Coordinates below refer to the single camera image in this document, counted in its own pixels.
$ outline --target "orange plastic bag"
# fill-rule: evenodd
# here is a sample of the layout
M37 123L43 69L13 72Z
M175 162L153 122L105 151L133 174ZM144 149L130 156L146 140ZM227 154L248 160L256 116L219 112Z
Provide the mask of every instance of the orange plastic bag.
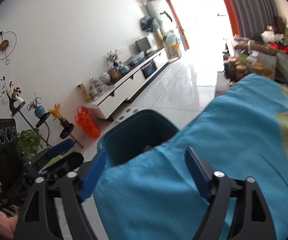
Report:
M75 121L79 127L91 138L98 138L101 135L101 130L97 126L94 119L89 114L88 110L84 106L79 106L77 108L77 116L75 116Z

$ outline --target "black speaker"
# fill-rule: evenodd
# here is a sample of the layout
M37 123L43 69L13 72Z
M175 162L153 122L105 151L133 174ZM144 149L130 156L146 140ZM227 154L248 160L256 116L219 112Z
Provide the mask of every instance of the black speaker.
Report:
M0 119L0 182L8 190L22 175L23 158L14 119Z

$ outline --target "silver screw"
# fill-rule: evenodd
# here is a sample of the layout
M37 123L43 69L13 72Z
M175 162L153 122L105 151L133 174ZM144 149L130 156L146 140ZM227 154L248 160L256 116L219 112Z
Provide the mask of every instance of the silver screw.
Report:
M43 181L44 181L43 177L38 177L38 178L35 179L36 183L42 183Z
M248 181L249 183L255 183L255 182L256 182L256 180L255 180L253 177L248 177L248 178L247 178L247 181Z
M214 175L216 177L219 177L219 178L222 178L222 177L225 177L225 173L221 172L221 171L215 171L214 172Z
M74 178L77 176L77 173L75 171L70 171L68 174L66 174L68 178Z

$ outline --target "red curtain trim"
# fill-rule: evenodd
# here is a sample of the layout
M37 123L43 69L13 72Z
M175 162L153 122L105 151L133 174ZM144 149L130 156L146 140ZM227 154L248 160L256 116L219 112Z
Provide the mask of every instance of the red curtain trim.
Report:
M172 2L170 0L166 0L169 7L170 7L170 10L172 11L173 15L174 15L174 18L175 18L175 21L177 23L177 27L179 29L179 33L180 35L183 37L184 39L184 48L185 48L185 51L189 49L189 45L188 45L188 42L187 42L187 39L186 39L186 36L185 36L185 33L184 33L184 30L183 30L183 27L181 25L181 22L179 21L179 18L177 16L177 13L172 5Z
M241 31L240 31L240 26L239 26L239 21L238 21L238 16L236 13L236 9L233 3L233 0L224 0L229 20L231 22L231 30L233 32L233 35L237 34L241 36Z

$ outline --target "trash can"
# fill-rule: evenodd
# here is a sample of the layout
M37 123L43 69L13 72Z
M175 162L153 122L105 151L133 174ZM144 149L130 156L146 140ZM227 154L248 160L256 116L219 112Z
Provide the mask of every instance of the trash can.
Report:
M144 152L171 139L178 128L151 109L139 111L105 133L97 151L107 152L106 168L122 165Z

